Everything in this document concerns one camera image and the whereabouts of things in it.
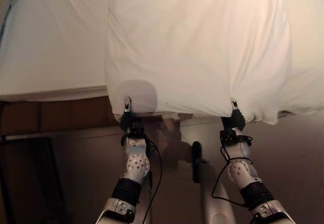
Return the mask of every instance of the mattress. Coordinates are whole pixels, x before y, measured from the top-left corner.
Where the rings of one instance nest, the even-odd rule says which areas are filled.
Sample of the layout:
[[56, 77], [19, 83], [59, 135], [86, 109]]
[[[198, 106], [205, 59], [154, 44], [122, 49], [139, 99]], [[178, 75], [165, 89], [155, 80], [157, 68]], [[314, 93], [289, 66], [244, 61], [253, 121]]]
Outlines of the mattress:
[[0, 47], [0, 100], [106, 96], [107, 0], [18, 0]]
[[277, 122], [324, 106], [323, 0], [109, 0], [113, 113], [231, 114]]

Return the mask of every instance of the cable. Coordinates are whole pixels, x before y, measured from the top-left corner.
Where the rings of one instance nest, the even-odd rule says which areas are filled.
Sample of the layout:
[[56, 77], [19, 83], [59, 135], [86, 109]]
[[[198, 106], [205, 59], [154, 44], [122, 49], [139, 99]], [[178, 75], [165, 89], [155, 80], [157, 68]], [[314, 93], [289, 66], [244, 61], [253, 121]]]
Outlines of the cable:
[[162, 174], [163, 174], [162, 157], [161, 157], [160, 151], [158, 150], [156, 144], [154, 144], [153, 141], [151, 141], [151, 140], [148, 139], [148, 138], [146, 138], [146, 140], [147, 140], [148, 142], [150, 142], [150, 143], [154, 146], [154, 148], [155, 148], [155, 150], [156, 150], [156, 152], [157, 152], [157, 154], [158, 154], [158, 158], [159, 158], [159, 165], [160, 165], [160, 177], [159, 177], [159, 180], [158, 180], [158, 182], [157, 182], [157, 186], [156, 186], [156, 188], [155, 188], [154, 194], [153, 194], [153, 196], [152, 196], [152, 198], [151, 198], [151, 200], [150, 200], [150, 203], [148, 204], [148, 207], [147, 207], [147, 209], [146, 209], [145, 216], [144, 216], [144, 219], [143, 219], [142, 224], [145, 223], [145, 220], [146, 220], [147, 214], [148, 214], [148, 212], [149, 212], [149, 210], [150, 210], [150, 207], [151, 207], [152, 202], [153, 202], [153, 200], [154, 200], [154, 198], [155, 198], [155, 195], [156, 195], [156, 193], [157, 193], [157, 190], [158, 190], [158, 188], [160, 187], [161, 180], [162, 180]]
[[224, 159], [226, 160], [226, 164], [224, 165], [224, 167], [222, 168], [222, 170], [220, 171], [220, 173], [219, 173], [218, 176], [217, 176], [216, 182], [215, 182], [214, 187], [213, 187], [213, 190], [212, 190], [211, 197], [212, 197], [213, 199], [224, 200], [224, 201], [227, 201], [227, 202], [232, 203], [232, 204], [234, 204], [234, 205], [238, 205], [238, 206], [241, 206], [241, 207], [247, 208], [248, 206], [247, 206], [246, 204], [241, 204], [241, 203], [238, 203], [238, 202], [235, 202], [235, 201], [232, 201], [232, 200], [229, 200], [229, 199], [226, 199], [226, 198], [220, 197], [220, 196], [214, 196], [214, 192], [215, 192], [215, 190], [216, 190], [216, 187], [217, 187], [217, 184], [218, 184], [218, 182], [219, 182], [219, 179], [221, 178], [221, 176], [222, 176], [223, 172], [225, 171], [225, 169], [226, 169], [226, 168], [228, 167], [228, 165], [230, 164], [230, 161], [231, 161], [231, 160], [235, 160], [235, 159], [244, 159], [244, 160], [248, 160], [248, 161], [250, 161], [251, 164], [252, 164], [252, 160], [251, 160], [250, 158], [246, 158], [246, 157], [233, 157], [233, 158], [230, 158], [230, 156], [229, 156], [227, 150], [226, 150], [225, 147], [223, 147], [223, 146], [221, 147], [220, 152], [221, 152], [222, 156], [224, 157]]
[[150, 149], [149, 156], [151, 156], [155, 152], [155, 150], [156, 150], [156, 147], [155, 146], [150, 146], [150, 148], [152, 148], [153, 150]]

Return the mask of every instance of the bed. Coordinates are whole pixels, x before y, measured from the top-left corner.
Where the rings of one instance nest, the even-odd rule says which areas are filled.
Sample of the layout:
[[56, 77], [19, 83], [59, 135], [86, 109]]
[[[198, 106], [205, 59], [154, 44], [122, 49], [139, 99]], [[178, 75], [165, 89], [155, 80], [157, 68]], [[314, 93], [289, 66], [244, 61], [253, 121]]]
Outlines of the bed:
[[245, 1], [18, 0], [0, 100], [109, 95], [121, 114], [131, 96], [137, 113], [229, 116], [234, 98], [271, 124], [323, 108], [323, 0]]

